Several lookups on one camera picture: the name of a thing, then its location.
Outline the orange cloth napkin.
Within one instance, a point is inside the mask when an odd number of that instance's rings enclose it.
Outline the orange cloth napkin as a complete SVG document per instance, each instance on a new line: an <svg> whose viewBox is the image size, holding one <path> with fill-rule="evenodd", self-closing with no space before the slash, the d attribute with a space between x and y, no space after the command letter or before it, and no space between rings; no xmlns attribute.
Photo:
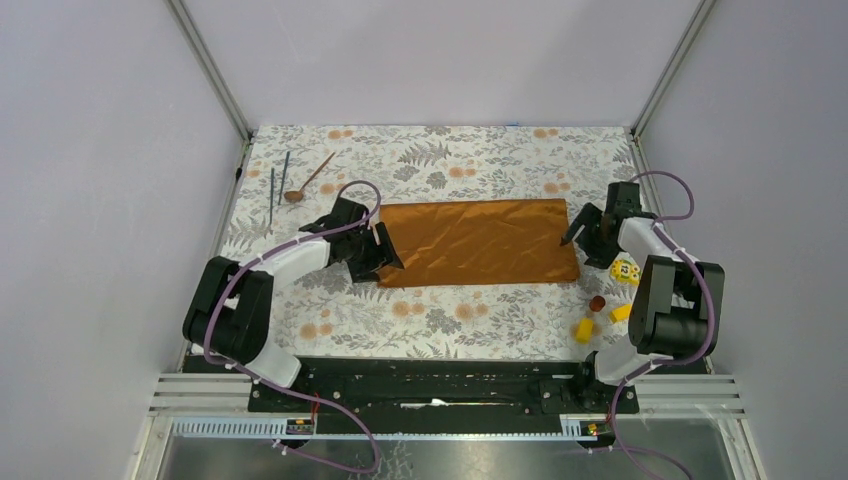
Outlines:
<svg viewBox="0 0 848 480"><path fill-rule="evenodd" d="M575 249L563 199L390 204L379 219L404 269L384 267L383 288L573 283Z"/></svg>

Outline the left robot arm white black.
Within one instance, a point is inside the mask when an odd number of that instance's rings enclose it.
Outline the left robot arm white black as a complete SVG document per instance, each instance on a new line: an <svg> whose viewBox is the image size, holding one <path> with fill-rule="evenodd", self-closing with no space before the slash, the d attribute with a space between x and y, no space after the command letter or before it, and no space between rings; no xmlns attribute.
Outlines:
<svg viewBox="0 0 848 480"><path fill-rule="evenodd" d="M371 225L371 215L365 205L338 198L328 214L266 253L245 262L210 259L185 316L183 337L209 361L222 360L272 383L272 398L285 410L301 409L311 387L298 376L300 360L271 337L274 291L338 263L347 266L354 283L377 281L384 267L402 269L386 225Z"/></svg>

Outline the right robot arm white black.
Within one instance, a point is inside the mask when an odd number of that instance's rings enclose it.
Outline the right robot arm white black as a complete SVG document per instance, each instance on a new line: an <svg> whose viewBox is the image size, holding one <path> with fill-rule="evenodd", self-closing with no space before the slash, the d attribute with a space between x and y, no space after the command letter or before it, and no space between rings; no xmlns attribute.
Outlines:
<svg viewBox="0 0 848 480"><path fill-rule="evenodd" d="M711 354L718 340L724 269L679 246L660 219L641 205L635 182L609 184L604 208L583 206L563 235L586 265L609 269L627 254L641 277L624 340L588 358L592 374L573 386L575 402L597 412L613 398L613 387L658 366L687 365Z"/></svg>

